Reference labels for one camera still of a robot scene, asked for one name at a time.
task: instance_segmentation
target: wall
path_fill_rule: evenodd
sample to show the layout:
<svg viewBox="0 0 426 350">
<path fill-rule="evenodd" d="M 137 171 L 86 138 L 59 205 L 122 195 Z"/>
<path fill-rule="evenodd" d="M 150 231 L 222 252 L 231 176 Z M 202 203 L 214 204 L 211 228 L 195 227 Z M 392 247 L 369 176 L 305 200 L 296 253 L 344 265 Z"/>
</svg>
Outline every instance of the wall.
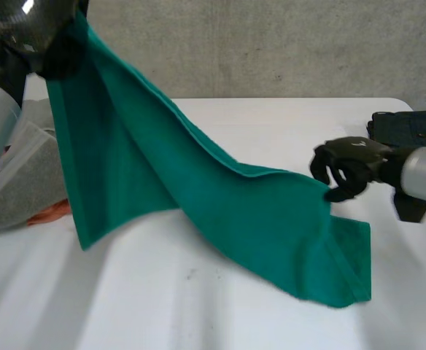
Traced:
<svg viewBox="0 0 426 350">
<path fill-rule="evenodd" d="M 426 109 L 426 0 L 91 0 L 172 98 L 394 97 Z"/>
</svg>

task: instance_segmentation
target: green towel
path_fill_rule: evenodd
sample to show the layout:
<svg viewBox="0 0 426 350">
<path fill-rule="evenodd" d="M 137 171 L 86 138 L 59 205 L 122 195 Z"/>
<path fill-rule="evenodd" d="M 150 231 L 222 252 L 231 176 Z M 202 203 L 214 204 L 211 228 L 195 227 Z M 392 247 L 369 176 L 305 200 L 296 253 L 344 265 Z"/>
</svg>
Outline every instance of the green towel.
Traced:
<svg viewBox="0 0 426 350">
<path fill-rule="evenodd" d="M 135 217 L 181 208 L 226 257 L 297 298 L 370 300 L 369 225 L 332 217 L 324 184 L 236 162 L 83 16 L 72 30 L 88 33 L 84 63 L 48 91 L 83 249 Z"/>
</svg>

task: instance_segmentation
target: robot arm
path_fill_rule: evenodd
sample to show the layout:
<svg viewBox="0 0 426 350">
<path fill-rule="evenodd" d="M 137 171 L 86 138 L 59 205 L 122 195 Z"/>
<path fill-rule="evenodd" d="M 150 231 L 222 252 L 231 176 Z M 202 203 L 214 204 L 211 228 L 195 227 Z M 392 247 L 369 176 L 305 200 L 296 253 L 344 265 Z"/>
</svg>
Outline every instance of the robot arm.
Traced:
<svg viewBox="0 0 426 350">
<path fill-rule="evenodd" d="M 0 0 L 0 156 L 20 117 L 27 75 L 75 72 L 84 49 L 65 30 L 79 7 L 86 13 L 88 0 Z"/>
<path fill-rule="evenodd" d="M 426 213 L 426 147 L 391 149 L 363 137 L 328 141 L 315 149 L 313 177 L 330 184 L 330 169 L 338 185 L 325 200 L 342 202 L 362 193 L 368 183 L 395 189 L 393 201 L 402 221 L 420 222 Z"/>
</svg>

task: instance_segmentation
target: white table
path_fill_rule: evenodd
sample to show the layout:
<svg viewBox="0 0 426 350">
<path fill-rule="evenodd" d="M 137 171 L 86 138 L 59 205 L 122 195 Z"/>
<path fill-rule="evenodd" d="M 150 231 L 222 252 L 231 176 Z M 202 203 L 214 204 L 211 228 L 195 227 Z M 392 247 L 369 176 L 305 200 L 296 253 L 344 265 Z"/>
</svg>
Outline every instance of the white table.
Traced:
<svg viewBox="0 0 426 350">
<path fill-rule="evenodd" d="M 34 94 L 44 94 L 36 85 Z M 178 100 L 241 162 L 309 174 L 315 146 L 365 135 L 389 98 Z M 301 302 L 226 260 L 180 211 L 81 252 L 71 217 L 0 234 L 0 349 L 426 349 L 426 222 L 396 220 L 373 184 L 335 214 L 372 225 L 373 300 Z"/>
</svg>

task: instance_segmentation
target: gray cloth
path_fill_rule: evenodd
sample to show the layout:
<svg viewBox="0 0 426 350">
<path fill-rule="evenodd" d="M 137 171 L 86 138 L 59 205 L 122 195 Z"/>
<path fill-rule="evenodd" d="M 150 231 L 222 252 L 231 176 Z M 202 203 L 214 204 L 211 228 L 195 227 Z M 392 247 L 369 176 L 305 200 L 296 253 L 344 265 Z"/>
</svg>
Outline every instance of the gray cloth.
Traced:
<svg viewBox="0 0 426 350">
<path fill-rule="evenodd" d="M 67 198 L 49 100 L 25 101 L 0 160 L 0 230 Z"/>
</svg>

